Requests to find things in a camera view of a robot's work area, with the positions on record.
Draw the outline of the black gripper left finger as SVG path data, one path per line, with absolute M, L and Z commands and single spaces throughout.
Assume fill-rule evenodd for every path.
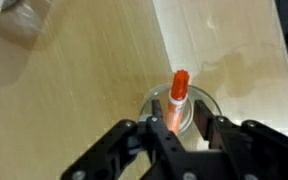
M 152 114 L 142 121 L 118 121 L 62 174 L 61 180 L 118 180 L 145 152 L 151 163 L 141 180 L 181 178 L 176 158 L 184 147 L 163 122 L 159 100 L 151 101 Z

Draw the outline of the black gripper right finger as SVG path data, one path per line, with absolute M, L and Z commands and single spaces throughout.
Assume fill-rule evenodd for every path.
M 288 180 L 288 136 L 256 120 L 232 123 L 195 105 L 194 122 L 208 142 L 198 153 L 202 180 Z

